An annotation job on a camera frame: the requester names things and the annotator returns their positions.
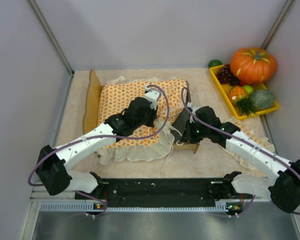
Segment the wooden pet bed frame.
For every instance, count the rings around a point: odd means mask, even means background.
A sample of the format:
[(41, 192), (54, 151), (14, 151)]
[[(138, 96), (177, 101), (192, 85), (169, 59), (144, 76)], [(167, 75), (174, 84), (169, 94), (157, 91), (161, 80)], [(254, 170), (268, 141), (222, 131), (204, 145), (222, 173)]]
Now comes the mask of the wooden pet bed frame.
[(102, 164), (108, 164), (111, 159), (116, 162), (124, 159), (149, 162), (167, 157), (174, 149), (197, 151), (199, 143), (181, 143), (180, 140), (174, 143), (175, 138), (171, 134), (172, 123), (184, 109), (180, 99), (181, 89), (188, 86), (185, 80), (179, 78), (129, 80), (120, 76), (102, 85), (92, 69), (86, 94), (83, 133), (90, 132), (111, 115), (127, 108), (133, 99), (144, 94), (144, 88), (149, 84), (159, 86), (168, 97), (168, 100), (163, 97), (159, 99), (158, 118), (154, 122), (154, 128), (142, 126), (133, 134), (137, 140), (123, 139), (99, 149), (96, 153)]

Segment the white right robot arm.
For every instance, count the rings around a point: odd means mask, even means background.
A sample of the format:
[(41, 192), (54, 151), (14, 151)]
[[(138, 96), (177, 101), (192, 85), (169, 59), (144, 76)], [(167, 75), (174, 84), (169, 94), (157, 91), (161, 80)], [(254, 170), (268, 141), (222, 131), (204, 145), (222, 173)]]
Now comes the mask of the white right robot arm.
[(253, 177), (235, 173), (230, 179), (235, 192), (266, 198), (286, 213), (299, 214), (300, 159), (293, 162), (267, 150), (235, 124), (221, 122), (209, 106), (185, 107), (185, 111), (190, 115), (187, 131), (191, 140), (208, 138), (265, 174), (264, 177)]

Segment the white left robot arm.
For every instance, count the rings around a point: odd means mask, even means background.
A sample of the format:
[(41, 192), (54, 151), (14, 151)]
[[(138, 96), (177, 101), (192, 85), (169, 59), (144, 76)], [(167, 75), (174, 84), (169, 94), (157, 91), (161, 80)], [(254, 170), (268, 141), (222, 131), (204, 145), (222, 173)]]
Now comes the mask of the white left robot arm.
[(92, 193), (100, 184), (100, 177), (93, 172), (73, 171), (72, 167), (99, 149), (116, 143), (121, 136), (131, 136), (141, 126), (153, 127), (157, 109), (157, 98), (137, 97), (123, 113), (110, 116), (80, 138), (56, 148), (43, 147), (35, 172), (49, 195), (55, 196), (65, 190)]

